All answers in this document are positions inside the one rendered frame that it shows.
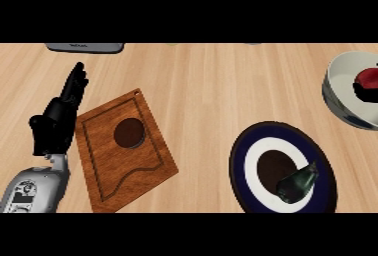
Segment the brown wooden cutting board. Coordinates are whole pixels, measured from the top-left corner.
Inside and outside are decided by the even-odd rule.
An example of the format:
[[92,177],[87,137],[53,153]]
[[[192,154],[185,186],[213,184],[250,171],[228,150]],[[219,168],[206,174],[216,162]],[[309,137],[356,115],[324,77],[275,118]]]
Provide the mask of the brown wooden cutting board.
[[95,212],[117,212],[179,169],[141,89],[81,114],[76,124]]

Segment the dark green pear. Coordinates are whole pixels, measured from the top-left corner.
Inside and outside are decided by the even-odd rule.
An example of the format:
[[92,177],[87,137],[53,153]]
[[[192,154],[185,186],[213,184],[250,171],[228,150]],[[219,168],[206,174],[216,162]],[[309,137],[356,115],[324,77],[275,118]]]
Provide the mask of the dark green pear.
[[288,203],[297,203],[309,194],[319,177],[316,162],[307,164],[276,185],[276,195]]

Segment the white bowl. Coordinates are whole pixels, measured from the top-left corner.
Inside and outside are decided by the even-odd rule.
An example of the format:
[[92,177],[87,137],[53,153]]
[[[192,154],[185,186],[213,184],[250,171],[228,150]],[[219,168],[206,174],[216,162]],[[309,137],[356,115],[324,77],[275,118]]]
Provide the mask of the white bowl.
[[355,78],[368,68],[378,68],[378,54],[344,52],[330,62],[322,96],[334,115],[352,126],[378,131],[378,103],[364,102],[355,94]]

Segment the grey appliance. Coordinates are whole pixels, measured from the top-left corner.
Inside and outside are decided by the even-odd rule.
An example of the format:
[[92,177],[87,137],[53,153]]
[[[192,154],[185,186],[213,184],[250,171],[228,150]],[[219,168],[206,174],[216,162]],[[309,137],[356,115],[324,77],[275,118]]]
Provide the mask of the grey appliance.
[[46,47],[52,51],[79,53],[118,53],[123,43],[48,43]]

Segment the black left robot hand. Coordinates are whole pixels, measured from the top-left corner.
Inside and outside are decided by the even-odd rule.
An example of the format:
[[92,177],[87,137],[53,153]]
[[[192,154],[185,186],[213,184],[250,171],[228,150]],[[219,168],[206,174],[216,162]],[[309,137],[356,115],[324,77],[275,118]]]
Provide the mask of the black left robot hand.
[[30,118],[34,156],[67,153],[87,84],[84,64],[79,62],[68,75],[61,95],[50,100],[43,114]]

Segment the blue and white plate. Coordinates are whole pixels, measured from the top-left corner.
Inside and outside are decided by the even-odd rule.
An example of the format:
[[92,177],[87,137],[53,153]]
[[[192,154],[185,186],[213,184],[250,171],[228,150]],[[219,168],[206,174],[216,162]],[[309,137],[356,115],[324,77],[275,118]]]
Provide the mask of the blue and white plate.
[[[319,177],[304,198],[290,204],[276,196],[278,181],[316,162]],[[247,213],[334,213],[337,181],[327,155],[294,126],[266,121],[251,125],[232,146],[229,176]]]

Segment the red fruit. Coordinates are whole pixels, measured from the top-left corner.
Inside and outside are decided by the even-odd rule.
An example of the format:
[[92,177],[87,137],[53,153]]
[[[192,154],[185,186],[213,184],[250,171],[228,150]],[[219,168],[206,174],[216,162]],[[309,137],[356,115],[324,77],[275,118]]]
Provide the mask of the red fruit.
[[355,82],[365,89],[378,89],[378,68],[366,68],[356,76]]

